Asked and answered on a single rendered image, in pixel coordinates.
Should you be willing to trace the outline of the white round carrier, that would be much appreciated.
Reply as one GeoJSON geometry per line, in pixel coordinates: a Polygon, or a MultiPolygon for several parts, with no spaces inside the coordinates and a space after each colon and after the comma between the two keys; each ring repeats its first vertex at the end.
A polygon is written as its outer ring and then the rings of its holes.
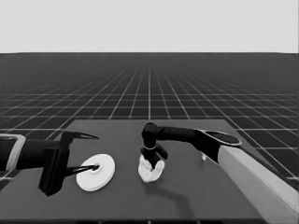
{"type": "Polygon", "coordinates": [[[159,172],[157,169],[154,169],[154,170],[153,169],[152,170],[148,169],[146,162],[145,163],[139,163],[137,171],[138,171],[138,174],[140,174],[140,173],[151,173],[152,179],[151,179],[150,182],[154,182],[154,181],[158,180],[161,177],[162,173],[163,173],[163,171],[159,172]]]}

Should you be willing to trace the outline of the large thick white disc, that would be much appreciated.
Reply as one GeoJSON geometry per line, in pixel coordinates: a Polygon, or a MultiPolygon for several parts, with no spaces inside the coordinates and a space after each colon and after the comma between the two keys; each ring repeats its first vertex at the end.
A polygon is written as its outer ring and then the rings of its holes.
{"type": "Polygon", "coordinates": [[[78,186],[85,191],[96,191],[103,188],[113,177],[116,164],[108,154],[96,154],[91,156],[82,166],[97,166],[97,169],[89,169],[76,175],[78,186]]]}

